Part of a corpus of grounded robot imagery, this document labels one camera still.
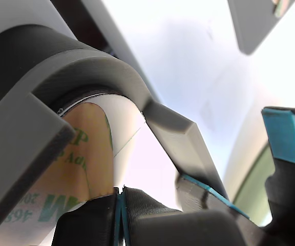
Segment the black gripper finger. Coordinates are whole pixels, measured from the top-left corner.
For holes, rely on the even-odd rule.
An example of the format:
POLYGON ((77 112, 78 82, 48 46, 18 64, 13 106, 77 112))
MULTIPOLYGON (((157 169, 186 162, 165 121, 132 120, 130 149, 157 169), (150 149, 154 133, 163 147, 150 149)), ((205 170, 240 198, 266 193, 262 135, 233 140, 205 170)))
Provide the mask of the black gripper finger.
POLYGON ((85 202, 57 221, 52 245, 112 245, 118 188, 85 202))

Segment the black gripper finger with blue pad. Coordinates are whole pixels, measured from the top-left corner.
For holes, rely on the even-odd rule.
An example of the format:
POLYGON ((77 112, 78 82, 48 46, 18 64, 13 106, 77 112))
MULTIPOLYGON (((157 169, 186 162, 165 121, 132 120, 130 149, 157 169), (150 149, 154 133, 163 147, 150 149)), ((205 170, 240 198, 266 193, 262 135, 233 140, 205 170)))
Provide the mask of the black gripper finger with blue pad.
POLYGON ((123 188, 127 245, 295 245, 295 108, 265 107, 262 117, 275 164, 265 181, 272 221, 259 227, 212 187, 177 181, 182 211, 138 189, 123 188))

